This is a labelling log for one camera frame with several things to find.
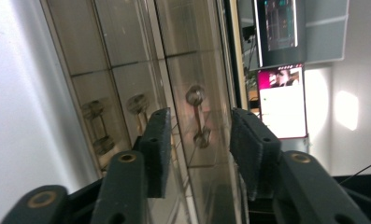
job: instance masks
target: black frame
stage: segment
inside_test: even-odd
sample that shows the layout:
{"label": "black frame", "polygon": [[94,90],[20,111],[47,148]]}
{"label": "black frame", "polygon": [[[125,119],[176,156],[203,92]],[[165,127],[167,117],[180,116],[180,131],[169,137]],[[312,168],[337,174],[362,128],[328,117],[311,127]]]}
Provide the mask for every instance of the black frame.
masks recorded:
{"label": "black frame", "polygon": [[307,59],[305,0],[293,0],[296,12],[297,46],[283,49],[268,49],[264,4],[267,0],[253,0],[254,19],[257,30],[259,67],[304,63]]}

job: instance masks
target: monitor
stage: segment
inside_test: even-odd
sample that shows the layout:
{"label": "monitor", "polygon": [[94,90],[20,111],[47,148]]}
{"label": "monitor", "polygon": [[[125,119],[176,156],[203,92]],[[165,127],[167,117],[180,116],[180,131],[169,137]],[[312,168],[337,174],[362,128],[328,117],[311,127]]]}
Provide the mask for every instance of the monitor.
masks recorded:
{"label": "monitor", "polygon": [[262,122],[277,138],[307,136],[302,63],[259,70],[258,94]]}
{"label": "monitor", "polygon": [[259,67],[306,61],[304,1],[253,1]]}

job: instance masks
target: white wall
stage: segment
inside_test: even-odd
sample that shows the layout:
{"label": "white wall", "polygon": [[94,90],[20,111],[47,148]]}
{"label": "white wall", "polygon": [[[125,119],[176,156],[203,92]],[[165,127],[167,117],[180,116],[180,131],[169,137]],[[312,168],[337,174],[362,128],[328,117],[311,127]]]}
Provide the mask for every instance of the white wall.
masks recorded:
{"label": "white wall", "polygon": [[0,0],[0,220],[31,189],[94,181],[38,0]]}
{"label": "white wall", "polygon": [[[352,114],[355,103],[336,100],[340,92],[358,100],[358,114]],[[334,114],[336,105],[348,104],[348,113],[340,116],[347,121],[354,116],[357,127],[351,131],[333,118],[332,175],[352,175],[371,164],[371,0],[350,0],[345,60],[333,66],[333,103]]]}
{"label": "white wall", "polygon": [[330,64],[306,65],[308,152],[327,172],[331,170],[331,88]]}

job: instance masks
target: brass ring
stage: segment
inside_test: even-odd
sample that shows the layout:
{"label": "brass ring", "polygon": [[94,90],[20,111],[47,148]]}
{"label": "brass ring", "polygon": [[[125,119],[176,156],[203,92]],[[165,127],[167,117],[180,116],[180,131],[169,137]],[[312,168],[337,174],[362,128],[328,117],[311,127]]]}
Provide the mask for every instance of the brass ring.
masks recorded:
{"label": "brass ring", "polygon": [[121,162],[132,162],[136,160],[136,155],[133,154],[124,154],[119,157]]}
{"label": "brass ring", "polygon": [[52,190],[39,192],[28,201],[27,205],[30,208],[44,207],[54,202],[54,200],[56,200],[56,197],[57,193]]}
{"label": "brass ring", "polygon": [[294,161],[298,161],[298,162],[302,162],[302,163],[309,163],[309,162],[311,162],[311,159],[308,156],[305,156],[305,155],[299,154],[299,153],[293,153],[293,154],[291,154],[291,158]]}

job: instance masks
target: light patch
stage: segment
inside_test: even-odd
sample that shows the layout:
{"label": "light patch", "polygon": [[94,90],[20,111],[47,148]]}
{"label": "light patch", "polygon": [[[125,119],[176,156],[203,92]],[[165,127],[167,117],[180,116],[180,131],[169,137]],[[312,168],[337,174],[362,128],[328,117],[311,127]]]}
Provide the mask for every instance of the light patch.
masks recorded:
{"label": "light patch", "polygon": [[335,98],[335,119],[351,131],[357,129],[359,100],[346,91],[340,91]]}

